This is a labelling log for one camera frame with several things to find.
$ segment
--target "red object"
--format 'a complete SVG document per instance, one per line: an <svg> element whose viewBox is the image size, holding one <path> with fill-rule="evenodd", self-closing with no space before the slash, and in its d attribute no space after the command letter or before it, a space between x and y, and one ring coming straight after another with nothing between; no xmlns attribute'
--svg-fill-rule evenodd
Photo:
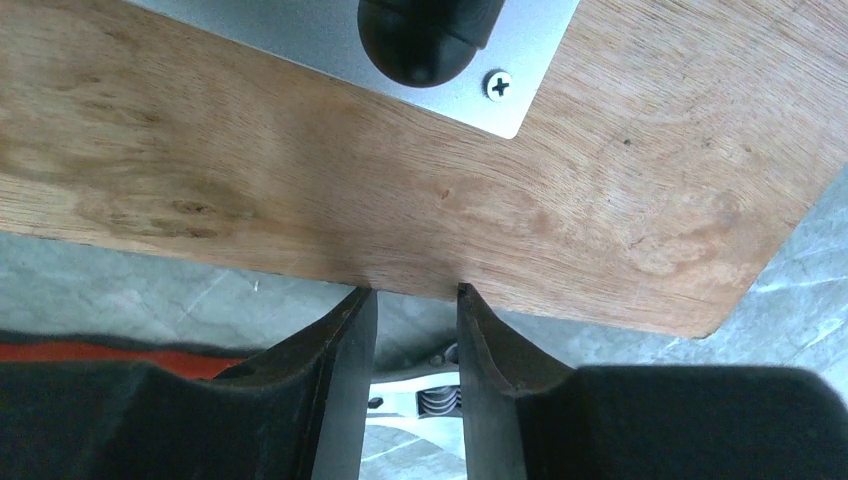
<svg viewBox="0 0 848 480"><path fill-rule="evenodd" d="M135 352L78 342L0 343L0 362L67 360L148 360L181 377L212 378L245 359L204 357L172 350Z"/></svg>

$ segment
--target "metal plate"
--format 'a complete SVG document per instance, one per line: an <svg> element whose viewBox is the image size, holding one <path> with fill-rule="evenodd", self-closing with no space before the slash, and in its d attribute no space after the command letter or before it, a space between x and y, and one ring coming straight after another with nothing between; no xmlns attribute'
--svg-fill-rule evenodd
<svg viewBox="0 0 848 480"><path fill-rule="evenodd" d="M405 87L371 63L359 40L358 0L128 0L208 32L431 110L495 135L518 133L577 0L507 0L488 46L438 87ZM512 96L489 100L487 74L512 76Z"/></svg>

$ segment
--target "wood grain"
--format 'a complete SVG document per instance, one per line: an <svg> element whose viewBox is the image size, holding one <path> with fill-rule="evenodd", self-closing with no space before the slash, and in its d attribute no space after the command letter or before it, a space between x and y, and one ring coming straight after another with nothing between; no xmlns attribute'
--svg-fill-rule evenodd
<svg viewBox="0 0 848 480"><path fill-rule="evenodd" d="M848 151L841 2L582 0L500 140L113 0L0 0L0 229L703 336Z"/></svg>

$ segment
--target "wooden board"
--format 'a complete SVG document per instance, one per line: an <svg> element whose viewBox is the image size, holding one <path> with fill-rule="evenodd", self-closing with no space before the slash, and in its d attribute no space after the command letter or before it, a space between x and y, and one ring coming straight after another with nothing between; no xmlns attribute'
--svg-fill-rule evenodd
<svg viewBox="0 0 848 480"><path fill-rule="evenodd" d="M848 151L841 2L583 0L514 140L114 0L0 0L0 229L703 336Z"/></svg>

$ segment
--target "black knob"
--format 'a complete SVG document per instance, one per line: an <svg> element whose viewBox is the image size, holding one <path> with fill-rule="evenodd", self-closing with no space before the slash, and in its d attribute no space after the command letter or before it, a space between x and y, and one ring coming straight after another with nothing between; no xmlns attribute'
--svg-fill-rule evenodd
<svg viewBox="0 0 848 480"><path fill-rule="evenodd" d="M359 37L374 65L410 87L459 75L486 46L503 0L360 0Z"/></svg>

